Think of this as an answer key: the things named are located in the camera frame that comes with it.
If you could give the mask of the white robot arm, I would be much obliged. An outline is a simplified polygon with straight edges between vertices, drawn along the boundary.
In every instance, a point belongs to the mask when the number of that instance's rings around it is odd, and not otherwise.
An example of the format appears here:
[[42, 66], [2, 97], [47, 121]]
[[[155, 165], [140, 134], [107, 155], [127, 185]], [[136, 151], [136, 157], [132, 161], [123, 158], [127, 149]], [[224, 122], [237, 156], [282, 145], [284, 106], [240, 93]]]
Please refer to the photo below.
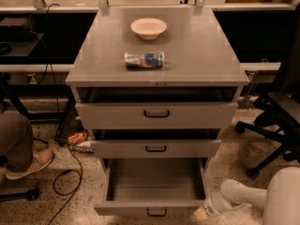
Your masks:
[[204, 200], [194, 215], [199, 219], [219, 216], [251, 204], [263, 210], [262, 225], [300, 225], [300, 168], [278, 171], [268, 188], [247, 187], [233, 180], [224, 180], [219, 191]]

